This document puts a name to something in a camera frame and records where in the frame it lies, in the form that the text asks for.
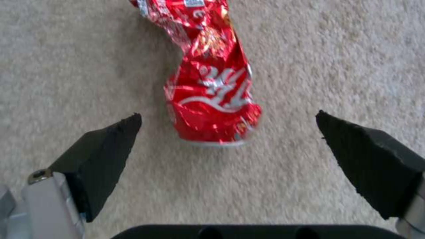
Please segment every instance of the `silver metal part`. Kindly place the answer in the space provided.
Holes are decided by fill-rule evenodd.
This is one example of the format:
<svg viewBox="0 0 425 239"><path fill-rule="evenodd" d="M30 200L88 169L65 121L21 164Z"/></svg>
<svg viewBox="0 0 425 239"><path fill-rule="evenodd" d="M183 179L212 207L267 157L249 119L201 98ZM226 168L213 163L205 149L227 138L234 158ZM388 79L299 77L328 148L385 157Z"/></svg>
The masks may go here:
<svg viewBox="0 0 425 239"><path fill-rule="evenodd" d="M40 182L43 181L45 179L48 179L50 177L53 177L52 171L50 169L40 169L37 170L35 172L33 172L29 177L28 177L28 184L34 184L36 182Z"/></svg>
<svg viewBox="0 0 425 239"><path fill-rule="evenodd" d="M6 185L0 184L0 239L6 238L7 221L16 202Z"/></svg>
<svg viewBox="0 0 425 239"><path fill-rule="evenodd" d="M419 239L425 238L425 234L418 229L412 227L408 222L404 219L398 219L396 223L397 232L405 238L408 239Z"/></svg>
<svg viewBox="0 0 425 239"><path fill-rule="evenodd" d="M425 239L425 173L403 218L396 223L400 235L408 239Z"/></svg>
<svg viewBox="0 0 425 239"><path fill-rule="evenodd" d="M13 199L8 190L3 192L5 189L0 185L0 223L4 219L6 227L5 232L0 231L0 239L84 238L84 224L63 174L35 172L22 190L24 201L13 203L13 207L5 207ZM7 215L3 216L3 211L8 211Z"/></svg>

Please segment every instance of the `beige carpet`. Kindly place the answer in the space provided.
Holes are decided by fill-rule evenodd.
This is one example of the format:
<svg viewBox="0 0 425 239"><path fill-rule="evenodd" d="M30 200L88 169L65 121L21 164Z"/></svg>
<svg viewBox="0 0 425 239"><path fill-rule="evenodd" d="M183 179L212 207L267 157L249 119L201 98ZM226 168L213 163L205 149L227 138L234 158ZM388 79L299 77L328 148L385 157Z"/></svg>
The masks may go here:
<svg viewBox="0 0 425 239"><path fill-rule="evenodd" d="M84 132L143 127L87 238L152 223L393 229L356 194L315 114L386 130L425 156L425 2L229 0L264 108L248 145L181 142L162 85L178 47L126 0L2 0L0 181L15 195Z"/></svg>

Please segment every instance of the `crushed soda can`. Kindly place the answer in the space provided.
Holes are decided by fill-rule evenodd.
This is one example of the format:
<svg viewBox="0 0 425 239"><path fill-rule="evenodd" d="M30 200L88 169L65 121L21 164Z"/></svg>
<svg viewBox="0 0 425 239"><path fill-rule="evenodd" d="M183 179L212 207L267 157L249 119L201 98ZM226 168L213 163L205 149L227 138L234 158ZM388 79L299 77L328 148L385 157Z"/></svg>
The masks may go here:
<svg viewBox="0 0 425 239"><path fill-rule="evenodd" d="M130 0L183 51L164 86L180 138L240 145L257 127L261 107L249 93L251 68L233 30L226 0Z"/></svg>

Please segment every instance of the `coca-cola logo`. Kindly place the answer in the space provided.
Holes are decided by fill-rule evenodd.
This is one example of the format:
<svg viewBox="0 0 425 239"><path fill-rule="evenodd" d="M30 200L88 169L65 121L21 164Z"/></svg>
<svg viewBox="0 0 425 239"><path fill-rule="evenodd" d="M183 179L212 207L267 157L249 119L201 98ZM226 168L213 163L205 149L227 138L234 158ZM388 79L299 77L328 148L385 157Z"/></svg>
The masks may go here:
<svg viewBox="0 0 425 239"><path fill-rule="evenodd" d="M201 66L199 68L199 73L202 76L202 79L199 80L199 83L207 87L206 92L208 95L211 95L211 98L205 96L193 96L181 100L178 104L184 105L190 102L202 102L221 112L237 112L242 108L242 106L251 103L249 94L245 94L245 97L243 97L249 86L249 82L247 80L250 78L249 69L244 80L239 84L237 83L238 79L240 79L246 71L246 67L237 71L232 68L227 68L222 72L219 72L216 67ZM237 91L230 101L225 102L224 99L227 94L236 88Z"/></svg>

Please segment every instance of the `floor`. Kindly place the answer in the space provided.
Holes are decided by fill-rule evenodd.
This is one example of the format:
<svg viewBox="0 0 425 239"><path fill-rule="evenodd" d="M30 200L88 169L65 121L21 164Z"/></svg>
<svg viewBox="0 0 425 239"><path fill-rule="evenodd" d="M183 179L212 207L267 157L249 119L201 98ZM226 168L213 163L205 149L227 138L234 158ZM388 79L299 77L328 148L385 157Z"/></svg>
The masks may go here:
<svg viewBox="0 0 425 239"><path fill-rule="evenodd" d="M261 126L198 148L169 123L162 86L181 57L126 0L4 0L0 182L19 195L84 132L140 112L127 166L87 238L153 223L337 223L394 229L356 194L319 109L425 156L425 2L229 0Z"/></svg>

